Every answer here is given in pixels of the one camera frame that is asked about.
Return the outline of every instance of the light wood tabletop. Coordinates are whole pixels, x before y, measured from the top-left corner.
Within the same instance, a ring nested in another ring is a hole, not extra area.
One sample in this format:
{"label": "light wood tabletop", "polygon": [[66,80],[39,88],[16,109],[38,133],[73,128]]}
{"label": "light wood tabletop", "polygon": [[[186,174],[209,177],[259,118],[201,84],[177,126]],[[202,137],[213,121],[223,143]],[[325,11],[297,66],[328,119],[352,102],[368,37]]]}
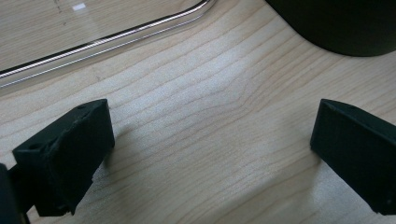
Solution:
{"label": "light wood tabletop", "polygon": [[115,148],[74,216],[33,223],[396,223],[309,146],[322,98],[396,124],[396,52],[337,55],[262,0],[219,0],[187,31],[0,97],[0,162],[101,98]]}

